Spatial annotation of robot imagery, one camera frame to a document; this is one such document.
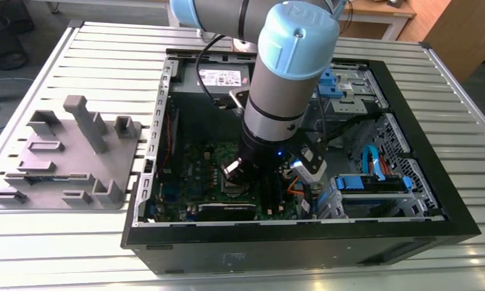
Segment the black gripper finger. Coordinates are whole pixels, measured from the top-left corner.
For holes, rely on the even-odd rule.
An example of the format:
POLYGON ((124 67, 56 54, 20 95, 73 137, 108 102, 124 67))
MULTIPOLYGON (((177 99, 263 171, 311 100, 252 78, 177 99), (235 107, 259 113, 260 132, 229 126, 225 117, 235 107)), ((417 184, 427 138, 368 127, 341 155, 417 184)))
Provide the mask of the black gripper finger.
POLYGON ((245 184, 251 178, 251 164, 247 160, 237 158, 227 166, 221 166, 225 181, 233 184, 245 184))

